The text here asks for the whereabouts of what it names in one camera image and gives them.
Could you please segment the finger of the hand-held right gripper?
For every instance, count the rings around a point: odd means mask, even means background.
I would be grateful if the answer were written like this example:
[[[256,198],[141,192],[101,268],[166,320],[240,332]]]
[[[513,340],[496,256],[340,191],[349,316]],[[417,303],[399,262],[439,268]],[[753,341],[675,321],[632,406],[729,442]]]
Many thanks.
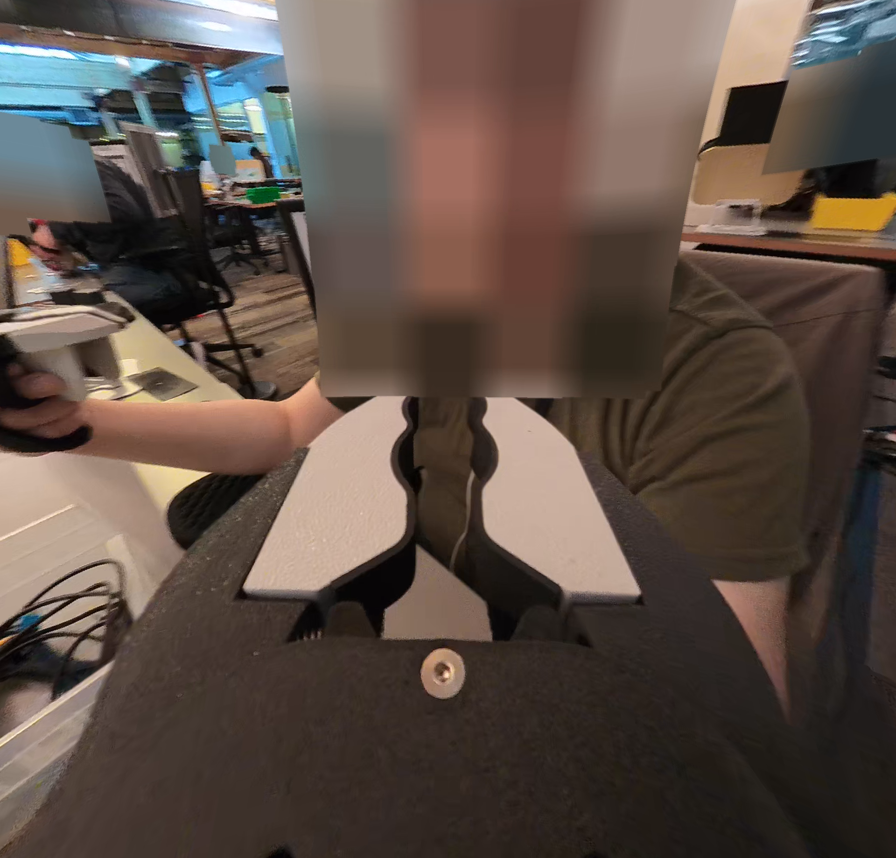
[[[1,323],[17,352],[52,352],[111,337],[117,315],[108,312],[32,312]]]
[[[102,303],[96,305],[28,305],[1,311],[1,325],[24,325],[47,319],[63,319],[85,316],[90,319],[114,323],[117,326],[129,326],[135,321],[127,307],[118,303]]]

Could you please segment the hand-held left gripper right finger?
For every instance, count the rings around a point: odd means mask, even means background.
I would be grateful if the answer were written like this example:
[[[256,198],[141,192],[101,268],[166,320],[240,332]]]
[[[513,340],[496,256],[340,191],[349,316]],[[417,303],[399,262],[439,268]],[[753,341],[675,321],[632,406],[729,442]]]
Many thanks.
[[[573,446],[515,398],[469,405],[465,582],[510,636],[532,611],[638,605],[642,590]]]

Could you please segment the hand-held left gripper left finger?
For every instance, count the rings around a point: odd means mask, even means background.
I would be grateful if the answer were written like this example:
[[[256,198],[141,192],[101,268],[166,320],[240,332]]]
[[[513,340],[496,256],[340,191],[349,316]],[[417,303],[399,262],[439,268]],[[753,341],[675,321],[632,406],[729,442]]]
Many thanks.
[[[416,574],[418,401],[380,396],[318,436],[243,583],[256,599],[304,601],[326,619],[358,604],[374,630]]]

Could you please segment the clear plastic bin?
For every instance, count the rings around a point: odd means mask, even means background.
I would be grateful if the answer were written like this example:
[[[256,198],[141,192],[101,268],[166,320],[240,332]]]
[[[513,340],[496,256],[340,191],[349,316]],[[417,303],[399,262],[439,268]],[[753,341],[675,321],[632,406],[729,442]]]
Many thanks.
[[[160,512],[68,502],[2,533],[2,830],[43,799],[131,628],[180,557]]]

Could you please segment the person's left forearm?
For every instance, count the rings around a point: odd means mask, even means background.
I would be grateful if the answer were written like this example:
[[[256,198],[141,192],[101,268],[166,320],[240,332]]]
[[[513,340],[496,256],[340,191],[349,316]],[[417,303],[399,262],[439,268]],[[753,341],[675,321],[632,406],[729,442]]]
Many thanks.
[[[778,697],[783,717],[791,720],[787,617],[790,578],[756,582],[714,580],[752,644]]]

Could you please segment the black quilted wrist rest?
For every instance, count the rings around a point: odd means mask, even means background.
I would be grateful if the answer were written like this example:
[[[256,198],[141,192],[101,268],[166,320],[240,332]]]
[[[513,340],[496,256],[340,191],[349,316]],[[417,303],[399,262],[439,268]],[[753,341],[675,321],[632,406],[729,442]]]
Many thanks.
[[[189,550],[220,517],[263,480],[263,475],[210,473],[170,501],[166,520],[174,542]]]

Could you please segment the black office chair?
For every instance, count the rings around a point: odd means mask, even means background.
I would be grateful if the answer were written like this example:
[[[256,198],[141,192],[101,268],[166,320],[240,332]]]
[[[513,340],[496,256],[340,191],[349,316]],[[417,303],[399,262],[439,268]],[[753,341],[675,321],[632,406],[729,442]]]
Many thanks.
[[[223,342],[203,342],[205,359],[216,371],[226,372],[234,381],[237,393],[246,399],[273,401],[279,396],[275,383],[257,380],[249,370],[246,356],[263,356],[263,349],[254,344],[238,341],[228,310],[235,303],[230,284],[223,278],[211,256],[207,226],[206,202],[199,173],[187,169],[163,169],[162,180],[175,208],[176,218],[190,243],[190,257],[194,267],[194,279],[201,288],[205,308],[201,315],[216,318],[222,331]]]

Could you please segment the yellow plastic bin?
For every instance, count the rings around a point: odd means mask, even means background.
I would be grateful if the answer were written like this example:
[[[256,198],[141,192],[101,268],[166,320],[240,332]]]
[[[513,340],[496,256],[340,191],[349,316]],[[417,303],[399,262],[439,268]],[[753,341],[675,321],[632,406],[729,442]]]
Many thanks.
[[[877,198],[835,198],[817,195],[809,225],[815,230],[882,232],[895,214],[895,193]]]

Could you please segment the black monitor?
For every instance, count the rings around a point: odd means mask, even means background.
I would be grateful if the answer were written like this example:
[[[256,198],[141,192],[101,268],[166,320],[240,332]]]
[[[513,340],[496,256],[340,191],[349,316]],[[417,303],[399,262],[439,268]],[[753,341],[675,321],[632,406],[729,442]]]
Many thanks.
[[[767,145],[774,132],[788,80],[732,87],[716,137],[720,147]]]

